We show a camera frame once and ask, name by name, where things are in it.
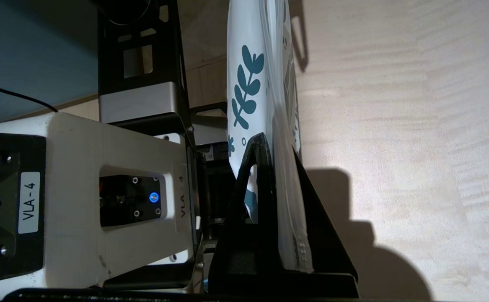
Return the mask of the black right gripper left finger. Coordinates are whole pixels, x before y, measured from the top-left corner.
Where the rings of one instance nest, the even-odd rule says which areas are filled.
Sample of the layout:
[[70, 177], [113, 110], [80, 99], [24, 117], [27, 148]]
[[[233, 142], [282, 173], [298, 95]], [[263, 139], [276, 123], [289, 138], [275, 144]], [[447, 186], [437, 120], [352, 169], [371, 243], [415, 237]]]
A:
[[[256, 166], [259, 222], [247, 224], [246, 191]], [[210, 266], [211, 275], [271, 275], [283, 271], [278, 249], [277, 198], [273, 164], [264, 133], [249, 139], [236, 178], [223, 229]]]

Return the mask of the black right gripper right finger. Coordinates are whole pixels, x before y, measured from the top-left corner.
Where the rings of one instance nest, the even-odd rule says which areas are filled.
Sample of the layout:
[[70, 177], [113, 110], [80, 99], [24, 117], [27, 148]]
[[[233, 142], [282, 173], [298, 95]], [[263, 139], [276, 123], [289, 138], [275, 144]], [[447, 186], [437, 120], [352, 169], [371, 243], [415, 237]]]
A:
[[351, 275], [359, 280], [357, 270], [333, 226], [321, 199], [297, 154], [294, 155], [302, 190], [306, 233], [313, 268], [316, 273]]

